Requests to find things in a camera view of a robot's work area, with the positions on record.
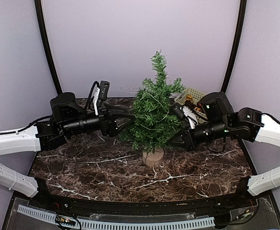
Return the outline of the black front rail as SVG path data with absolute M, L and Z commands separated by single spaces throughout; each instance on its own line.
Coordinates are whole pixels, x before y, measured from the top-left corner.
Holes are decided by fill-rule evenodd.
M 137 203 L 93 201 L 49 194 L 46 201 L 32 198 L 30 204 L 75 216 L 89 216 L 91 214 L 137 216 L 186 213 L 194 213 L 196 216 L 218 216 L 240 208 L 254 209 L 258 205 L 258 200 L 229 194 L 186 201 Z

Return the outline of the beige plastic basket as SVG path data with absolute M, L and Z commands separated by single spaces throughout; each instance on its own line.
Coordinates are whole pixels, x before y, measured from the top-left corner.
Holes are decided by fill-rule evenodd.
M 186 96 L 190 94 L 193 96 L 193 102 L 186 101 Z M 180 93 L 176 98 L 174 99 L 175 103 L 178 103 L 180 105 L 185 105 L 189 107 L 196 115 L 196 118 L 198 119 L 199 123 L 202 123 L 203 121 L 207 120 L 207 117 L 204 113 L 204 111 L 199 106 L 200 99 L 205 96 L 206 93 L 203 93 L 201 91 L 198 91 L 193 88 L 187 88 L 182 93 Z

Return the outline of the right black frame post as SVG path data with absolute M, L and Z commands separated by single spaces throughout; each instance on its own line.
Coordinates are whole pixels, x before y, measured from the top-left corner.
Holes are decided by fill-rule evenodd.
M 235 60 L 236 60 L 236 56 L 237 56 L 237 53 L 238 53 L 238 48 L 239 48 L 239 45 L 240 45 L 240 39 L 241 39 L 243 25 L 244 25 L 244 19 L 245 19 L 245 14 L 246 14 L 246 6 L 247 6 L 247 0 L 240 0 L 232 49 L 231 49 L 230 57 L 229 57 L 229 60 L 228 60 L 228 65 L 227 65 L 227 68 L 226 68 L 226 72 L 225 72 L 225 75 L 224 75 L 224 80 L 223 80 L 223 83 L 222 83 L 222 86 L 221 86 L 221 91 L 224 92 L 224 93 L 227 92 L 229 82 L 230 82 L 230 79 L 231 79 L 231 76 L 232 76 L 232 72 L 233 72 L 233 69 L 234 69 Z

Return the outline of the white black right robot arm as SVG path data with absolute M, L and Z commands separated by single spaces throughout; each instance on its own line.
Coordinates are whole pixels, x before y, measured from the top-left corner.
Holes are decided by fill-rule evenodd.
M 268 143 L 280 147 L 280 121 L 270 114 L 245 107 L 238 112 L 224 92 L 212 92 L 199 100 L 207 122 L 182 128 L 170 140 L 170 145 L 194 150 L 200 143 L 230 137 L 250 142 Z M 241 208 L 249 196 L 280 187 L 280 166 L 259 175 L 240 179 L 231 204 Z

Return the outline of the left black frame post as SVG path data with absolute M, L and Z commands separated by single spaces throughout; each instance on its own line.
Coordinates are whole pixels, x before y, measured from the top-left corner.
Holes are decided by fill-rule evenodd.
M 51 51 L 49 40 L 48 40 L 45 18 L 44 18 L 43 7 L 42 7 L 42 1 L 34 0 L 34 5 L 35 5 L 35 11 L 36 11 L 36 17 L 37 17 L 37 21 L 38 21 L 40 36 L 41 36 L 48 68 L 49 68 L 49 71 L 51 74 L 52 82 L 55 87 L 56 93 L 61 94 L 63 91 L 62 91 L 61 84 L 59 82 L 59 77 L 57 75 L 55 63 L 54 63 L 53 56 L 52 56 L 52 51 Z

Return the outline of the small green christmas tree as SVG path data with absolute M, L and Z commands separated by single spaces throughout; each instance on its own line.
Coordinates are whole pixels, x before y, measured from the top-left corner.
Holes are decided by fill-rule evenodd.
M 142 153 L 146 166 L 158 167 L 164 158 L 169 139 L 181 129 L 181 121 L 173 113 L 171 96 L 185 90 L 181 78 L 168 80 L 166 56 L 157 51 L 151 57 L 155 77 L 142 82 L 132 104 L 134 122 L 120 135 L 122 141 Z

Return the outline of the black frame post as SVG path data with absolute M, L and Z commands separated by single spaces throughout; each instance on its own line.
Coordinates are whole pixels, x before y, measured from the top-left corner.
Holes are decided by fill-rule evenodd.
M 34 0 L 34 5 L 35 5 L 35 11 L 36 11 L 36 17 L 37 17 L 37 21 L 38 21 L 40 36 L 41 36 L 48 68 L 49 68 L 49 71 L 51 74 L 52 82 L 55 87 L 56 93 L 61 94 L 63 91 L 62 91 L 61 84 L 59 82 L 59 77 L 57 75 L 55 63 L 54 63 L 53 56 L 52 56 L 52 51 L 51 51 L 49 40 L 48 40 L 45 18 L 44 18 L 43 7 L 42 7 L 42 1 Z
M 224 80 L 223 80 L 223 83 L 222 83 L 222 86 L 221 86 L 221 91 L 224 92 L 224 93 L 227 92 L 229 82 L 230 82 L 230 79 L 231 79 L 231 76 L 232 76 L 232 72 L 233 72 L 233 69 L 234 69 L 235 60 L 236 60 L 236 56 L 237 56 L 237 53 L 238 53 L 238 48 L 239 48 L 239 45 L 240 45 L 240 39 L 241 39 L 243 25 L 244 25 L 244 19 L 245 19 L 245 14 L 246 14 L 246 6 L 247 6 L 247 0 L 240 0 L 232 49 L 231 49 L 230 57 L 229 57 L 229 60 L 228 60 L 228 65 L 227 65 L 227 68 L 226 68 L 226 72 L 225 72 L 225 75 L 224 75 Z

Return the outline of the gold gift box ornament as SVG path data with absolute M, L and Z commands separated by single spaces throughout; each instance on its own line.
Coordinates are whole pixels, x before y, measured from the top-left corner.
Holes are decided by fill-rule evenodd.
M 191 101 L 191 102 L 193 102 L 193 96 L 190 95 L 190 94 L 188 94 L 188 95 L 186 96 L 186 101 Z

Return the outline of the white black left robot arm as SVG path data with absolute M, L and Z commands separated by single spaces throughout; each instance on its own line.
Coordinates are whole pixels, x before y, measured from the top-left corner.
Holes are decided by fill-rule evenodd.
M 89 113 L 77 103 L 74 93 L 59 94 L 50 101 L 51 115 L 38 118 L 21 129 L 0 132 L 0 156 L 55 150 L 72 136 L 97 130 L 104 136 L 117 136 L 134 121 L 135 116 L 117 106 L 103 105 L 105 100 L 105 96 L 98 97 L 96 111 Z M 2 163 L 0 185 L 35 198 L 44 209 L 54 205 L 54 198 L 49 195 L 43 179 L 23 175 Z

